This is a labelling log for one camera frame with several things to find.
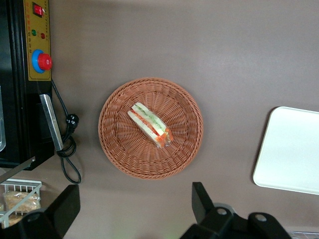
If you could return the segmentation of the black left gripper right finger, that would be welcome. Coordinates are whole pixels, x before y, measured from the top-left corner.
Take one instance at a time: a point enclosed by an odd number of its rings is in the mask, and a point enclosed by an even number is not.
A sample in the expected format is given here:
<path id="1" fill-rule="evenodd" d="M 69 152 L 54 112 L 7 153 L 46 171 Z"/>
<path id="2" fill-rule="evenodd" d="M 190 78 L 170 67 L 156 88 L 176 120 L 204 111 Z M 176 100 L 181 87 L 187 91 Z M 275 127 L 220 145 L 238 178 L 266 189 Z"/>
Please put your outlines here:
<path id="1" fill-rule="evenodd" d="M 201 182 L 192 183 L 191 206 L 196 223 L 182 239 L 289 239 L 291 236 L 270 214 L 240 217 L 231 206 L 213 203 Z"/>

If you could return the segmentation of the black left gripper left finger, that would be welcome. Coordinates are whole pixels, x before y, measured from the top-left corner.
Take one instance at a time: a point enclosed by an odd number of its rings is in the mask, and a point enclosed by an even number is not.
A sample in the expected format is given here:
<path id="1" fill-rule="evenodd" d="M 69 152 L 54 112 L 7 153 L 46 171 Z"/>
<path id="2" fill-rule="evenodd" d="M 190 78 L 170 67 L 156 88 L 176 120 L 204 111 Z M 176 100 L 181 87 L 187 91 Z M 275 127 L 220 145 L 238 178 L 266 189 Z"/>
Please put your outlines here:
<path id="1" fill-rule="evenodd" d="M 11 239 L 62 239 L 80 212 L 78 185 L 69 185 L 45 210 L 28 213 L 9 227 Z"/>

